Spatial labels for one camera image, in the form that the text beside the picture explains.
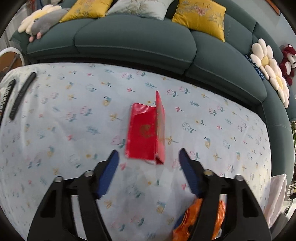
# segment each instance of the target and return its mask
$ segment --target yellow pillow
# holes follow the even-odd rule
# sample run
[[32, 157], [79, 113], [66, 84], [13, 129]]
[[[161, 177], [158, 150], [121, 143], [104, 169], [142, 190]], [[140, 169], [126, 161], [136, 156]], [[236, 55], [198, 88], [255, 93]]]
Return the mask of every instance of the yellow pillow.
[[179, 0], [173, 22], [210, 34], [223, 42], [226, 8], [211, 0]]
[[103, 18], [113, 0], [77, 0], [60, 23], [79, 18]]

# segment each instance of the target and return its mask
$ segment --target table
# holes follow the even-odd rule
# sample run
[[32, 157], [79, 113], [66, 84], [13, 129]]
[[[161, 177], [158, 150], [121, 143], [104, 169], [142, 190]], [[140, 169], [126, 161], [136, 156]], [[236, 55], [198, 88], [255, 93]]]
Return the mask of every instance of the table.
[[[10, 121], [9, 110], [31, 72], [38, 77]], [[20, 67], [1, 82], [1, 96], [12, 79], [17, 84], [0, 129], [0, 204], [25, 239], [54, 177], [78, 177], [113, 149], [119, 151], [119, 167], [98, 205], [114, 241], [169, 238], [194, 200], [178, 162], [181, 148], [220, 176], [241, 174], [265, 208], [270, 146], [265, 124], [250, 110], [191, 84], [119, 66]], [[156, 90], [165, 108], [166, 160], [161, 166], [124, 155], [130, 106], [155, 105]], [[74, 215], [84, 237], [77, 208]]]

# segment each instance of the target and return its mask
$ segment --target gray plush toy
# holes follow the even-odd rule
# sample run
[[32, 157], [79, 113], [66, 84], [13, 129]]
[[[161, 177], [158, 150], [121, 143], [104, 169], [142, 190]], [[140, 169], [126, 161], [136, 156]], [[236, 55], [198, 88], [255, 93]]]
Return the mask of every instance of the gray plush toy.
[[40, 39], [52, 26], [58, 24], [69, 10], [70, 8], [62, 8], [35, 19], [34, 24], [31, 27], [32, 35], [29, 38], [29, 41], [33, 42], [34, 36], [36, 36], [37, 39]]

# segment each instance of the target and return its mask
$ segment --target flower-shaped pillow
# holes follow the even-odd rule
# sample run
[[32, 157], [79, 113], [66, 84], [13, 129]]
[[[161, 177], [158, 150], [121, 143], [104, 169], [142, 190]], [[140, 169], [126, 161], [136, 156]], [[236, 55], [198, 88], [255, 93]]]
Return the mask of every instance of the flower-shaped pillow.
[[258, 43], [252, 46], [251, 60], [264, 74], [265, 78], [269, 80], [272, 87], [277, 91], [280, 100], [283, 102], [285, 108], [289, 106], [289, 89], [286, 80], [282, 76], [281, 69], [278, 63], [273, 59], [272, 48], [267, 45], [263, 39], [259, 39]]

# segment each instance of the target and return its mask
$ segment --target metal bolt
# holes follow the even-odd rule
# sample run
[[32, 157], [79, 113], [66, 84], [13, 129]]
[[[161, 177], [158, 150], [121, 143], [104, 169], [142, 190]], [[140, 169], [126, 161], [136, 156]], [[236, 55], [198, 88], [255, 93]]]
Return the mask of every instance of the metal bolt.
[[86, 177], [91, 177], [93, 174], [94, 174], [93, 171], [86, 171], [86, 172], [84, 173], [84, 175], [85, 175]]
[[204, 170], [204, 174], [206, 176], [212, 176], [213, 175], [213, 172], [211, 170]]
[[238, 180], [238, 181], [243, 181], [244, 180], [243, 176], [241, 176], [241, 175], [236, 175], [235, 179]]
[[55, 181], [56, 183], [59, 183], [59, 182], [63, 181], [63, 177], [61, 177], [61, 176], [56, 177], [54, 181]]

